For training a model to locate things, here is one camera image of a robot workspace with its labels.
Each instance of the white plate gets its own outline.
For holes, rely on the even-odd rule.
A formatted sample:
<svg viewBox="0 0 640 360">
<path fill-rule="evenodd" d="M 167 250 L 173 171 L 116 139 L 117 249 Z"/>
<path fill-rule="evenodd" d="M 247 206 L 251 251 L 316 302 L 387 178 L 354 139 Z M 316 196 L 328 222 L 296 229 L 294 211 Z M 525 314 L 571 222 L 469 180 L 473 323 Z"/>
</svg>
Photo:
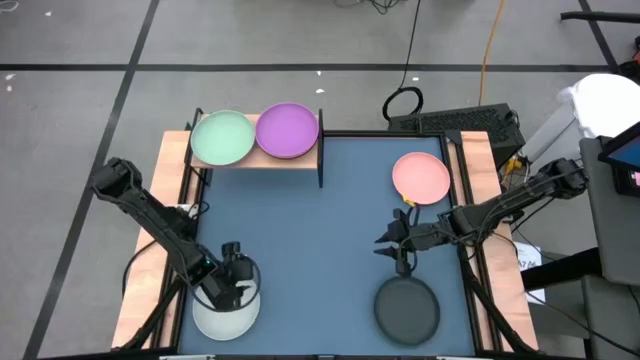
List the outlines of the white plate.
<svg viewBox="0 0 640 360">
<path fill-rule="evenodd" d="M 242 294 L 241 304 L 246 304 L 256 292 L 256 283 L 253 280 L 239 281 L 238 286 L 249 286 Z M 196 290 L 196 295 L 202 302 L 212 306 L 201 287 Z M 214 312 L 193 300 L 193 319 L 207 337 L 228 341 L 240 337 L 251 328 L 260 312 L 260 294 L 256 296 L 249 306 L 233 312 Z"/>
</svg>

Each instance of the wooden table frame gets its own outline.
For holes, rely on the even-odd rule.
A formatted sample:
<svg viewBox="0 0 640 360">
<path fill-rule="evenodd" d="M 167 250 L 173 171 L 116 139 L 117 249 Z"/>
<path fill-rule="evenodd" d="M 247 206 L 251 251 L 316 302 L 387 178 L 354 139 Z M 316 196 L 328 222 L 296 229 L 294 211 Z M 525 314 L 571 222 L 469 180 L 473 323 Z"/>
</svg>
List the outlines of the wooden table frame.
<svg viewBox="0 0 640 360">
<path fill-rule="evenodd" d="M 199 115 L 196 112 L 194 123 L 198 118 Z M 386 133 L 385 136 L 395 134 L 375 131 L 326 132 L 338 137 L 352 137 L 355 134 L 363 134 L 363 136 L 375 136 L 375 134 L 381 133 Z M 177 204 L 180 200 L 186 203 L 195 203 L 202 195 L 201 181 L 199 180 L 202 175 L 206 177 L 207 170 L 185 167 L 185 164 L 189 164 L 191 159 L 188 146 L 189 135 L 189 131 L 167 131 L 163 136 L 150 192 L 165 205 Z M 445 159 L 445 163 L 449 163 L 452 171 L 451 193 L 452 197 L 455 197 L 452 198 L 452 203 L 462 205 L 467 200 L 478 203 L 499 195 L 500 186 L 487 134 L 484 132 L 463 132 L 459 133 L 459 137 L 456 141 L 449 142 L 446 148 L 443 147 L 443 156 L 449 155 Z M 191 176 L 192 173 L 197 173 L 199 176 Z M 510 239 L 507 225 L 500 225 L 496 232 Z M 141 230 L 136 251 L 151 240 L 151 237 L 144 230 Z M 472 261 L 473 270 L 481 279 L 484 278 L 485 286 L 490 284 L 487 288 L 495 304 L 514 330 L 529 346 L 537 348 L 531 315 L 512 244 L 492 235 L 484 242 L 482 250 L 482 254 L 476 256 Z M 114 347 L 128 341 L 157 304 L 163 287 L 166 287 L 169 282 L 169 278 L 165 276 L 167 270 L 166 252 L 160 246 L 150 248 L 133 264 L 113 338 Z M 473 299 L 474 295 L 467 293 L 470 311 L 475 311 L 476 314 L 476 316 L 470 316 L 472 331 L 476 332 L 474 334 L 476 351 L 479 349 L 509 351 L 509 345 L 504 338 L 497 335 L 495 327 L 488 321 L 482 305 L 477 299 L 475 301 Z M 173 330 L 180 325 L 181 317 L 176 317 L 177 311 L 182 310 L 182 304 L 178 304 L 180 301 L 184 301 L 184 294 L 174 299 L 165 314 L 163 331 L 156 332 L 151 340 L 147 341 L 146 346 L 167 347 L 176 344 L 177 331 Z"/>
</svg>

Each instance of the blue tabletop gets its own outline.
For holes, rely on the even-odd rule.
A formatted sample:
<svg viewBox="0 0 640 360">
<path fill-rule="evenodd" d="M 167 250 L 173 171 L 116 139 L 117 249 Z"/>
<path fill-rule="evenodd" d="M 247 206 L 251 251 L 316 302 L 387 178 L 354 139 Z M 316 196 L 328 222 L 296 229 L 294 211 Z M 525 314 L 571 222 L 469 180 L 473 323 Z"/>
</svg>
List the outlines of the blue tabletop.
<svg viewBox="0 0 640 360">
<path fill-rule="evenodd" d="M 238 339 L 211 340 L 185 305 L 181 354 L 244 355 L 472 355 L 460 265 L 453 246 L 419 253 L 414 276 L 440 303 L 435 335 L 417 347 L 387 340 L 373 316 L 378 287 L 395 276 L 390 258 L 373 242 L 407 205 L 391 170 L 402 155 L 422 151 L 442 159 L 437 138 L 325 139 L 324 188 L 303 170 L 213 172 L 204 194 L 211 209 L 200 219 L 198 241 L 214 254 L 240 241 L 262 272 L 261 308 Z M 421 222 L 436 221 L 448 197 L 422 207 Z"/>
</svg>

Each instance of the pink plate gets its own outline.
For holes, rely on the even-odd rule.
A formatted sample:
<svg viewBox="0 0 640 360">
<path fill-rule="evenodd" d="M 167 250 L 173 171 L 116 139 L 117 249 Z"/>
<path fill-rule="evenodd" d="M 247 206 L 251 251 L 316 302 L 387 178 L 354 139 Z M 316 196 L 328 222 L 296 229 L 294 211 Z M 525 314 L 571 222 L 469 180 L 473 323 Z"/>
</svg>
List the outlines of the pink plate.
<svg viewBox="0 0 640 360">
<path fill-rule="evenodd" d="M 451 186 L 442 161 L 427 153 L 408 153 L 393 166 L 393 185 L 400 195 L 420 205 L 440 201 Z"/>
</svg>

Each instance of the wooden shelf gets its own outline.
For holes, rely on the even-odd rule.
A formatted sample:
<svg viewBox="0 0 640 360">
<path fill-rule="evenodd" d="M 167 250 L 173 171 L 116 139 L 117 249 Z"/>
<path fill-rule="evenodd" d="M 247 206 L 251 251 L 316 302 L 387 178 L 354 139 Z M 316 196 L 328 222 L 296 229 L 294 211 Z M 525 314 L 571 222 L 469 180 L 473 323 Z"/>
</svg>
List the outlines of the wooden shelf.
<svg viewBox="0 0 640 360">
<path fill-rule="evenodd" d="M 246 115 L 247 118 L 256 125 L 260 115 Z M 294 159 L 278 159 L 260 148 L 256 142 L 253 149 L 242 160 L 226 166 L 209 165 L 194 154 L 191 159 L 191 166 L 196 169 L 216 169 L 216 168 L 233 168 L 233 169 L 293 169 L 293 170 L 317 170 L 318 169 L 318 142 L 313 144 L 311 150 L 306 154 Z"/>
</svg>

